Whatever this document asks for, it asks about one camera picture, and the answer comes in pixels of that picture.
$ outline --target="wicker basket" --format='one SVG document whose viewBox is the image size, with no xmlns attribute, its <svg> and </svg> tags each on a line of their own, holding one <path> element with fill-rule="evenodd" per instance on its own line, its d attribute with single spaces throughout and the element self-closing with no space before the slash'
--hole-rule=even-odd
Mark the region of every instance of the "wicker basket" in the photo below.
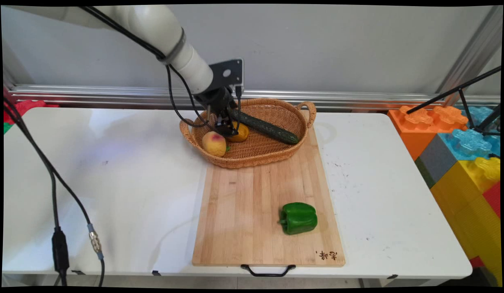
<svg viewBox="0 0 504 293">
<path fill-rule="evenodd" d="M 310 111 L 308 121 L 299 111 L 302 106 L 306 106 Z M 192 132 L 190 132 L 187 123 L 180 122 L 180 130 L 187 141 L 197 148 L 207 161 L 214 165 L 224 168 L 250 167 L 291 157 L 304 143 L 308 129 L 312 126 L 317 114 L 315 105 L 312 102 L 302 102 L 297 106 L 292 106 L 287 102 L 272 98 L 254 98 L 242 101 L 241 111 L 292 132 L 299 138 L 299 143 L 295 145 L 286 144 L 249 127 L 250 134 L 245 141 L 227 141 L 230 150 L 223 157 L 217 157 L 207 153 L 202 148 L 202 138 L 210 131 L 207 126 L 193 128 Z M 206 119 L 206 111 L 201 116 Z M 213 123 L 214 119 L 215 115 L 211 115 L 210 122 Z M 198 118 L 195 123 L 201 124 L 202 122 Z"/>
</svg>

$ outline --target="white wall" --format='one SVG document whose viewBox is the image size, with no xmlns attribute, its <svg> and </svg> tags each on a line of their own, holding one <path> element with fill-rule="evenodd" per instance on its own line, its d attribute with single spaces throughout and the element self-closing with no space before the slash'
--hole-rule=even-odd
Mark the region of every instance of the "white wall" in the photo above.
<svg viewBox="0 0 504 293">
<path fill-rule="evenodd" d="M 208 63 L 245 59 L 248 89 L 394 93 L 433 93 L 490 9 L 169 7 Z M 163 65 L 115 31 L 8 7 L 1 24 L 4 66 L 17 83 L 166 87 Z"/>
<path fill-rule="evenodd" d="M 480 74 L 488 72 L 489 70 L 496 68 L 502 64 L 502 47 L 496 51 L 494 56 L 489 60 L 489 62 L 482 69 Z M 480 80 L 479 82 L 471 85 L 465 91 L 467 95 L 500 95 L 501 93 L 501 79 L 502 72 L 498 72 L 489 76 L 486 79 Z"/>
</svg>

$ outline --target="cucumber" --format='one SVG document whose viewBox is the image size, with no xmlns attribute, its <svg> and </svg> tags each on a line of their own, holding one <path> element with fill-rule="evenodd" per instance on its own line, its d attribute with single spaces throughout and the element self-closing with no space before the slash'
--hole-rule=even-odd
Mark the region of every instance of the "cucumber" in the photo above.
<svg viewBox="0 0 504 293">
<path fill-rule="evenodd" d="M 237 120 L 237 114 L 238 114 L 237 109 L 230 109 L 230 116 L 234 120 Z M 262 132 L 278 141 L 287 144 L 297 144 L 299 142 L 297 135 L 291 133 L 290 131 L 284 130 L 283 128 L 279 128 L 275 125 L 272 125 L 261 119 L 257 119 L 256 117 L 247 115 L 243 112 L 241 112 L 239 122 L 245 124 L 246 126 L 254 128 L 255 130 Z"/>
</svg>

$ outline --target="robotic arm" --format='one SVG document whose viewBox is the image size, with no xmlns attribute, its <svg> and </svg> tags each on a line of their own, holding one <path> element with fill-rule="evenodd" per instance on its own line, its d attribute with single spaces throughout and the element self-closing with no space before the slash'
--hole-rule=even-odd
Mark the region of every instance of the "robotic arm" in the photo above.
<svg viewBox="0 0 504 293">
<path fill-rule="evenodd" d="M 232 125 L 229 111 L 230 108 L 238 107 L 232 98 L 231 87 L 235 88 L 238 100 L 241 97 L 243 60 L 234 59 L 208 65 L 188 43 L 180 23 L 165 5 L 85 7 L 87 9 L 79 7 L 9 7 L 90 28 L 106 27 L 98 18 L 98 14 L 103 14 L 136 37 L 159 49 L 166 56 L 160 61 L 166 66 L 172 67 L 179 76 L 183 77 L 194 98 L 206 110 L 217 115 L 216 124 L 211 126 L 206 122 L 207 126 L 226 137 L 237 134 L 237 129 Z"/>
</svg>

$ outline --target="basket handle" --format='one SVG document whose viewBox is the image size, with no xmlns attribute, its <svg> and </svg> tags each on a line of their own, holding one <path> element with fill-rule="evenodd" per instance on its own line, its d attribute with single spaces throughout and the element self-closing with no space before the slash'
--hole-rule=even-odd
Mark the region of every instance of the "basket handle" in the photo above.
<svg viewBox="0 0 504 293">
<path fill-rule="evenodd" d="M 192 120 L 190 120 L 190 119 L 186 118 L 185 120 L 189 123 L 194 124 L 194 122 L 192 122 Z M 187 141 L 189 141 L 192 145 L 196 146 L 196 141 L 194 140 L 194 137 L 192 136 L 191 131 L 188 129 L 187 123 L 185 123 L 183 121 L 180 122 L 180 131 L 182 132 L 183 137 L 185 137 L 185 139 L 187 139 Z"/>
<path fill-rule="evenodd" d="M 306 106 L 306 108 L 308 108 L 308 111 L 310 111 L 310 116 L 308 117 L 308 124 L 307 124 L 307 127 L 310 128 L 313 125 L 313 121 L 316 119 L 317 108 L 312 102 L 308 101 L 302 102 L 295 107 L 301 110 L 303 106 Z"/>
</svg>

